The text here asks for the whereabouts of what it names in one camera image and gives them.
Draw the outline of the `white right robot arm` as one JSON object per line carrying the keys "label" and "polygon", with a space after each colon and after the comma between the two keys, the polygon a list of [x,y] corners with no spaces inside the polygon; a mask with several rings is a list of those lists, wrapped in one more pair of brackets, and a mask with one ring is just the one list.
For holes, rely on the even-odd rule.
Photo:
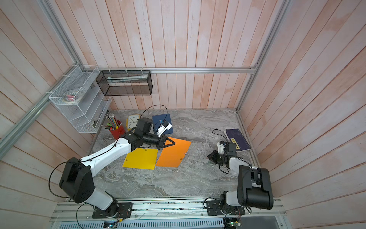
{"label": "white right robot arm", "polygon": [[219,169],[226,167],[225,174],[234,172],[238,175],[237,187],[234,191],[225,191],[219,199],[220,210],[230,210],[236,207],[257,208],[270,210],[274,205],[269,171],[253,166],[236,153],[236,144],[220,141],[217,150],[207,157],[217,164]]}

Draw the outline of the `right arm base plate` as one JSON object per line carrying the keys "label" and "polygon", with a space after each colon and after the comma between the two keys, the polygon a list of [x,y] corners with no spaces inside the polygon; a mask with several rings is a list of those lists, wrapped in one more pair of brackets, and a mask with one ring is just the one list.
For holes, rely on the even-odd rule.
{"label": "right arm base plate", "polygon": [[246,213],[246,209],[241,206],[229,206],[221,204],[220,200],[215,198],[206,198],[203,201],[203,207],[207,210],[208,216],[242,216]]}

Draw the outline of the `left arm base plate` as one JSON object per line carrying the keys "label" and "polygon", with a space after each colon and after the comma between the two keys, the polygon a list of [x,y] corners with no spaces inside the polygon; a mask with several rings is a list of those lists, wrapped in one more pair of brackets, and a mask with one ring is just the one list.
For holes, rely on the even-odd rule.
{"label": "left arm base plate", "polygon": [[101,210],[97,207],[94,207],[94,212],[92,215],[93,219],[103,219],[103,218],[112,218],[112,219],[126,219],[130,218],[132,212],[133,203],[117,203],[113,202],[110,207],[106,210]]}

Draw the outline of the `orange paper document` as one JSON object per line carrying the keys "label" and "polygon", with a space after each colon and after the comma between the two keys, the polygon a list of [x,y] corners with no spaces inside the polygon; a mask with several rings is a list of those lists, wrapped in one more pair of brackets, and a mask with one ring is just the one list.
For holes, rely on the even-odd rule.
{"label": "orange paper document", "polygon": [[177,138],[171,138],[171,140],[175,145],[162,150],[156,163],[157,167],[177,168],[185,158],[191,142]]}

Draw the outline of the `blue paper document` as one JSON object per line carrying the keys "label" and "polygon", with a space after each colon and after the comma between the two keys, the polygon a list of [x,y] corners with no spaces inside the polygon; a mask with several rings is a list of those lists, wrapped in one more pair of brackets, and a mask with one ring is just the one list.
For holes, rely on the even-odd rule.
{"label": "blue paper document", "polygon": [[156,133],[160,125],[163,123],[163,121],[167,121],[170,125],[172,125],[171,116],[170,114],[160,114],[160,115],[154,115],[152,117],[153,120],[153,131]]}

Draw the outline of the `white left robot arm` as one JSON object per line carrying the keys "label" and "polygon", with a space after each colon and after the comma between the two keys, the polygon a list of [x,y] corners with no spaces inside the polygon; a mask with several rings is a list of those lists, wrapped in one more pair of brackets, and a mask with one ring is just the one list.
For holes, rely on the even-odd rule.
{"label": "white left robot arm", "polygon": [[152,119],[140,118],[136,127],[120,135],[109,146],[81,159],[73,157],[66,161],[59,183],[60,188],[74,202],[90,204],[108,218],[114,217],[119,210],[118,201],[107,192],[96,188],[93,178],[107,165],[143,144],[155,145],[157,149],[175,145],[174,141],[164,135],[166,130],[172,128],[171,123],[161,121],[155,133],[151,133],[152,126]]}

